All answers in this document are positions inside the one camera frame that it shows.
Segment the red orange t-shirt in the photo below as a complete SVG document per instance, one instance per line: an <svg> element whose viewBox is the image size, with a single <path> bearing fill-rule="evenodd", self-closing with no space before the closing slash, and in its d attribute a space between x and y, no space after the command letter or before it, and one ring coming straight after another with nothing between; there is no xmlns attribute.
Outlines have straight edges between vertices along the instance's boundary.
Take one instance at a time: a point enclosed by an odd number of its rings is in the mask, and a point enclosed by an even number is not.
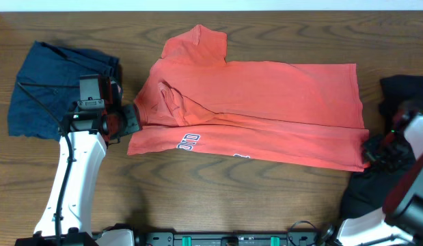
<svg viewBox="0 0 423 246"><path fill-rule="evenodd" d="M130 155L181 149L361 172L369 136L355 64L227 61L203 25L170 38L135 98Z"/></svg>

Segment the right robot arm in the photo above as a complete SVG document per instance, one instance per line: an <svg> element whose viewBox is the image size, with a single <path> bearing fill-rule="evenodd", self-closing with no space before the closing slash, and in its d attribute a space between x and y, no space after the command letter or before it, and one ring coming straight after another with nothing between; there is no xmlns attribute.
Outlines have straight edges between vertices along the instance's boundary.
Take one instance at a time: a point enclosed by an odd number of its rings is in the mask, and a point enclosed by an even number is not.
<svg viewBox="0 0 423 246"><path fill-rule="evenodd" d="M368 150L366 156L378 165L394 164L399 163L401 152L413 155L412 166L382 207L345 219L330 245L423 245L423 110L399 111L379 151Z"/></svg>

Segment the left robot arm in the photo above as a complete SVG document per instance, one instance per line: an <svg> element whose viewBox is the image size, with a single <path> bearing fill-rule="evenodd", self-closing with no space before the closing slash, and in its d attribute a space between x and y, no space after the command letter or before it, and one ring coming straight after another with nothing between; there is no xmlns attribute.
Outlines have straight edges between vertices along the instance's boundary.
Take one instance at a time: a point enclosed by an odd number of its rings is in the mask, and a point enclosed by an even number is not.
<svg viewBox="0 0 423 246"><path fill-rule="evenodd" d="M60 156L51 194L34 233L16 245L134 245L132 229L116 225L92 234L92 202L107 148L140 131L137 108L122 104L113 77L80 78L80 98L58 122Z"/></svg>

